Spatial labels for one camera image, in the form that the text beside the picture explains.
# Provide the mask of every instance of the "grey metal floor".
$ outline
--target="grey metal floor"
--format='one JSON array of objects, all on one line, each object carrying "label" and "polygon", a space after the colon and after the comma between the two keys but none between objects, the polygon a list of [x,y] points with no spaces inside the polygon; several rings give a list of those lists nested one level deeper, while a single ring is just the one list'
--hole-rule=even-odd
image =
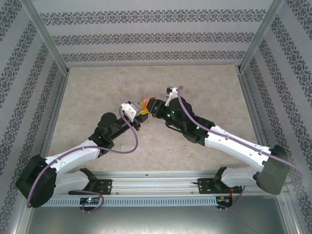
[{"label": "grey metal floor", "polygon": [[105,208],[83,214],[79,208],[34,209],[28,234],[284,234],[275,196],[244,196],[228,212],[215,207]]}]

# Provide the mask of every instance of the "marble floor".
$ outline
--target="marble floor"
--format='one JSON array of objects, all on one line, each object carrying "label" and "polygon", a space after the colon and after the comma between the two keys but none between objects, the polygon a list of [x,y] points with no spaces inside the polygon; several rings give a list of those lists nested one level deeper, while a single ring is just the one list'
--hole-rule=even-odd
[{"label": "marble floor", "polygon": [[[182,96],[196,115],[256,142],[233,65],[84,67],[70,71],[49,156],[84,142],[104,113],[113,112],[119,118],[120,104],[151,96],[166,100],[166,87],[179,85],[184,86]],[[139,145],[134,153],[107,153],[81,167],[91,171],[197,171],[246,166],[222,151],[187,141],[151,116],[137,135]],[[133,133],[125,132],[114,143],[116,150],[132,149]]]}]

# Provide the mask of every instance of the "striped wall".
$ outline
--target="striped wall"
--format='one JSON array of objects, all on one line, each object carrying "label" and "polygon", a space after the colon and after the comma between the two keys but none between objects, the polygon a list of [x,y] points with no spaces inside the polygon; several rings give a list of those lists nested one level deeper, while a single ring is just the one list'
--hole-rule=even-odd
[{"label": "striped wall", "polygon": [[[283,146],[305,172],[291,196],[304,233],[312,233],[312,0],[286,0],[245,76],[270,146]],[[291,171],[290,179],[298,178]]]},{"label": "striped wall", "polygon": [[18,0],[0,3],[0,234],[10,228],[15,182],[43,147],[63,74]]},{"label": "striped wall", "polygon": [[238,65],[272,0],[33,3],[68,67]]}]

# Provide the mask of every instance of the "enclosure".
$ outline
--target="enclosure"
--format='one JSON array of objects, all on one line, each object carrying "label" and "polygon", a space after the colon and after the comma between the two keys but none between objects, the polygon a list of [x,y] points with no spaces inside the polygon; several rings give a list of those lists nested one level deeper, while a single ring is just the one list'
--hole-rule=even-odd
[{"label": "enclosure", "polygon": [[[312,233],[311,2],[2,0],[0,233]],[[282,146],[304,180],[277,196],[247,187],[233,211],[208,209],[191,181],[246,164],[149,116],[133,154],[78,167],[113,180],[97,214],[65,205],[68,195],[53,198],[60,205],[25,207],[15,183],[32,156],[71,149],[104,113],[165,100],[166,88],[179,85],[196,115],[250,142]],[[127,131],[114,144],[127,151],[135,141]],[[287,180],[297,178],[291,169]],[[135,199],[144,205],[122,205]],[[147,205],[157,199],[191,202]]]}]

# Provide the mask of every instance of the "beige floor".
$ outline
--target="beige floor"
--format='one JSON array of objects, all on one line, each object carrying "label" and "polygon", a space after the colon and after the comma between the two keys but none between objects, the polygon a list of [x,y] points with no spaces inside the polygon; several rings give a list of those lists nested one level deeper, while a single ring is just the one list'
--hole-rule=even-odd
[{"label": "beige floor", "polygon": [[[166,100],[166,87],[184,85],[182,96],[196,115],[256,142],[233,65],[72,68],[54,131],[49,156],[75,147],[94,131],[101,116],[121,103],[141,97]],[[152,118],[137,133],[138,149],[129,155],[108,153],[83,164],[91,171],[193,171],[221,166],[243,167],[240,160],[213,148],[188,142]],[[115,141],[116,150],[135,144],[131,131]]]}]

